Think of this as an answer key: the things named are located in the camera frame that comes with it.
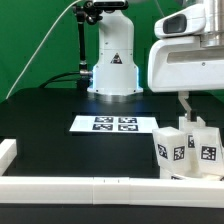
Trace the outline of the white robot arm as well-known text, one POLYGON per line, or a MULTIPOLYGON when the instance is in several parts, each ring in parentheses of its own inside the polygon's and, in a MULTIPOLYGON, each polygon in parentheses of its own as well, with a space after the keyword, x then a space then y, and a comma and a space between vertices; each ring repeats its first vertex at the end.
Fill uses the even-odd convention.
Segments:
MULTIPOLYGON (((106 98, 140 93, 133 61, 134 26, 122 11, 128 0, 92 0, 99 23, 99 59, 88 90, 106 98)), ((148 59, 148 87, 176 92, 187 113, 191 91, 224 89, 224 0, 196 0, 185 9, 158 20, 158 41, 148 59)))

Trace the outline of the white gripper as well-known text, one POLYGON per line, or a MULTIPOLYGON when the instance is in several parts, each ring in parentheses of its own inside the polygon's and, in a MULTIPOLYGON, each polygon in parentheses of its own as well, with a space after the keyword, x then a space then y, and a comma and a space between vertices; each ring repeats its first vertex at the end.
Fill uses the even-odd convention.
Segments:
POLYGON ((195 3, 158 20, 154 33, 148 86, 154 92, 179 91, 185 117, 196 122, 188 91, 224 89, 224 3, 195 3))

